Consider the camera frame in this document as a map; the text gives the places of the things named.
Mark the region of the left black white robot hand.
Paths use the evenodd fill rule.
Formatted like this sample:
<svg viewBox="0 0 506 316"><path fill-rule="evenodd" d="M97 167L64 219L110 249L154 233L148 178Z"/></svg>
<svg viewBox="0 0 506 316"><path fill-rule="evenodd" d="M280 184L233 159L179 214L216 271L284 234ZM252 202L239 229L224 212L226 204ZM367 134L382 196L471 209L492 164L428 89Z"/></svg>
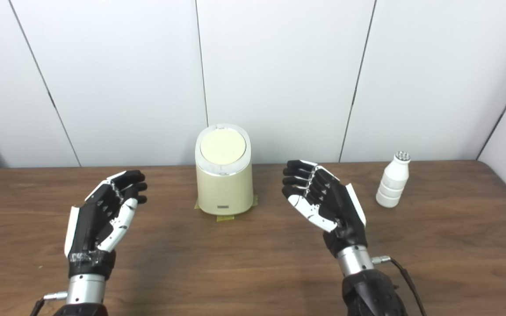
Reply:
<svg viewBox="0 0 506 316"><path fill-rule="evenodd" d="M108 280L115 266L115 248L128 232L135 211L147 202L146 176L127 170L109 176L90 194L82 206L72 206L64 254L69 278L92 274Z"/></svg>

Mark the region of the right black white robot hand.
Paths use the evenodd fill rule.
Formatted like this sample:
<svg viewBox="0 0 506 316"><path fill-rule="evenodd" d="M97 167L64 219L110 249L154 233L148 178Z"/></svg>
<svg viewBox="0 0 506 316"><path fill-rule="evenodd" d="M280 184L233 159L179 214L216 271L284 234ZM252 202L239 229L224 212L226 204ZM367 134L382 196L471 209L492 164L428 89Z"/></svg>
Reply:
<svg viewBox="0 0 506 316"><path fill-rule="evenodd" d="M311 224L323 230L326 248L337 258L346 248L367 247L365 215L351 184L325 167L289 160L283 169L283 196Z"/></svg>

